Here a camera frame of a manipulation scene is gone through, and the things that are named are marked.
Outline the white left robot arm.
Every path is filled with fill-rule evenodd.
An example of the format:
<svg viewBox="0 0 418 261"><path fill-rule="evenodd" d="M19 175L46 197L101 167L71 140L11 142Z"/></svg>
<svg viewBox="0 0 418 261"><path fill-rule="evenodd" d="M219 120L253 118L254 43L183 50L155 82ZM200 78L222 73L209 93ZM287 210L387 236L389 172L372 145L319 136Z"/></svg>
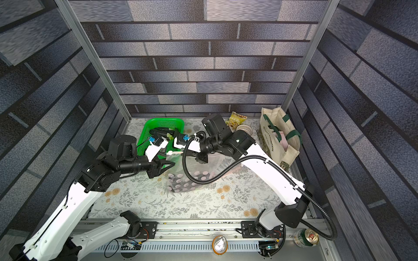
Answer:
<svg viewBox="0 0 418 261"><path fill-rule="evenodd" d="M168 145L164 137L149 138L145 155L133 136L120 135L110 142L108 151L87 163L69 186L66 197L46 223L25 243L16 244L9 255L14 261L78 261L107 241L119 237L135 238L144 229L140 218L125 211L115 220L84 235L71 233L87 210L115 182L139 172L149 178L159 176L174 164L158 158Z"/></svg>

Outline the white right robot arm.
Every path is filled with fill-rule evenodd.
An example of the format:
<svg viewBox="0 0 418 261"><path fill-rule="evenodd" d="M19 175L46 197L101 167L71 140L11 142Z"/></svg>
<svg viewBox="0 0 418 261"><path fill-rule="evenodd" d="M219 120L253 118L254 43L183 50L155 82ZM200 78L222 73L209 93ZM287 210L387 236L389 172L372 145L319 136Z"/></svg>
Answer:
<svg viewBox="0 0 418 261"><path fill-rule="evenodd" d="M224 170L229 172L243 164L259 176L277 194L280 204L265 210L258 217L258 224L267 231L279 225L296 228L309 204L303 194L305 185L293 178L264 153L253 137L243 130L232 132L219 114L212 114L202 121L208 137L200 143L203 154L220 153L232 157L235 162Z"/></svg>

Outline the clear pink-dotted zip-top bag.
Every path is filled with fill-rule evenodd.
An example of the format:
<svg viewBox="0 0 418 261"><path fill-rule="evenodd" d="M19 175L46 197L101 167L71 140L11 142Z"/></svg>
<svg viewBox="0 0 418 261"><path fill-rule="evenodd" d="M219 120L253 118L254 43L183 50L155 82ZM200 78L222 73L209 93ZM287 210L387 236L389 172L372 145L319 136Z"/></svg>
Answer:
<svg viewBox="0 0 418 261"><path fill-rule="evenodd" d="M172 193L189 192L199 190L202 185L192 182L184 173L182 166L182 153L175 153L167 157L167 160L175 163L173 167L164 172L166 189ZM189 174L200 181L206 181L216 177L235 160L220 153L208 155L207 163L198 163L193 156L187 157L186 165Z"/></svg>

